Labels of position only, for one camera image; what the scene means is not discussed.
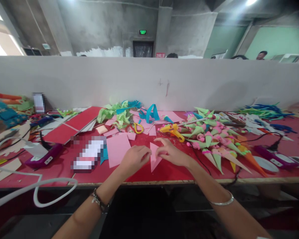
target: white plate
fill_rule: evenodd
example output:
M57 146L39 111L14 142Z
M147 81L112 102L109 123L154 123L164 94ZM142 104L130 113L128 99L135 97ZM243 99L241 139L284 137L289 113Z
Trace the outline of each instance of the white plate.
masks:
M279 168L277 168L276 165L274 165L272 162L258 156L254 156L254 158L256 162L259 164L259 166L262 167L263 169L274 173L279 172Z

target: yellow glue gun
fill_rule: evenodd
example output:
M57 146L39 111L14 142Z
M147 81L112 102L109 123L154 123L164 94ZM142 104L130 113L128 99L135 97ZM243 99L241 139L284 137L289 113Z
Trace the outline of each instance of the yellow glue gun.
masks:
M165 126L165 127L161 128L159 131L161 133L170 132L171 134L174 134L179 139L179 141L182 143L185 141L185 138L177 130L178 130L178 125L173 124L172 126L171 125Z

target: yellow scissors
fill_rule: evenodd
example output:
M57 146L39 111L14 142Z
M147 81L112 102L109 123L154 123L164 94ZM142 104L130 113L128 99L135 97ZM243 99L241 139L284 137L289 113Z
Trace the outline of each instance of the yellow scissors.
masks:
M137 126L141 127L142 130L137 131ZM128 127L131 127L131 129L134 131L134 133L137 133L137 134L141 134L144 132L144 127L138 123L135 123L133 119L130 119L130 124L126 126L125 132L127 132Z

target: door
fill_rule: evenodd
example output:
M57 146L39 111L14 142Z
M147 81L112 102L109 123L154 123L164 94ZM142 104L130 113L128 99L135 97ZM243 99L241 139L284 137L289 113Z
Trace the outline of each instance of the door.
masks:
M133 57L153 57L153 41L133 41Z

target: hand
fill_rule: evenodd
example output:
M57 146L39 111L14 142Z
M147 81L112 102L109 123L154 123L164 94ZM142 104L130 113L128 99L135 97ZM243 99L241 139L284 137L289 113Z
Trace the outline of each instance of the hand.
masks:
M160 156L161 158L166 159L167 161L170 161L171 163L177 166L184 166L189 168L189 165L193 161L193 158L180 151L166 138L156 138L154 139L154 141L160 141L164 145L163 147L159 147L157 149L155 155L156 157ZM160 153L164 151L167 152L168 155L160 155Z
M146 146L133 146L131 147L121 162L117 169L122 173L124 181L136 173L144 164L146 164L152 151Z

